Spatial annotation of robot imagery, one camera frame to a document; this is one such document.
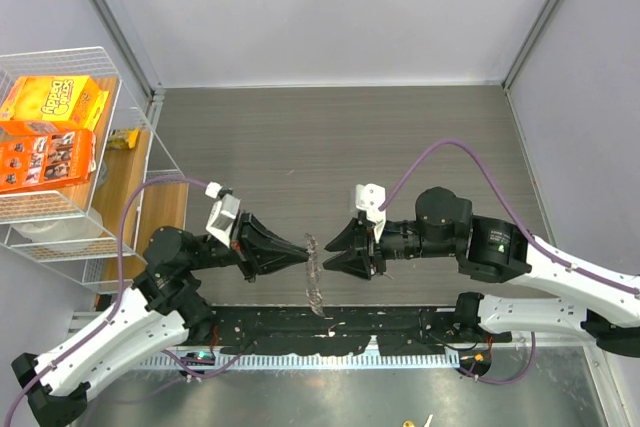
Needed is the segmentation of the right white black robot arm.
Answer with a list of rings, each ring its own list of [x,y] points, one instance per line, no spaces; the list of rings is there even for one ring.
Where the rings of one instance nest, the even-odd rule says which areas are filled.
[[[468,199],[443,187],[423,191],[412,220],[390,221],[384,188],[358,185],[355,214],[325,249],[323,266],[370,280],[390,260],[453,258],[478,282],[525,286],[546,299],[459,294],[448,331],[465,342],[513,331],[592,339],[619,356],[639,355],[639,279],[562,252],[501,219],[478,216]]]

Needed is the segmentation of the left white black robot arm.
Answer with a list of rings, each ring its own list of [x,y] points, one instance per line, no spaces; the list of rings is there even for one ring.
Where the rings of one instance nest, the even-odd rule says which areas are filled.
[[[116,301],[58,347],[23,353],[11,367],[36,422],[67,426],[91,399],[147,357],[175,345],[207,342],[215,315],[199,295],[197,270],[236,266],[253,281],[305,263],[307,250],[265,228],[253,215],[233,222],[231,240],[160,227],[144,251],[145,269]]]

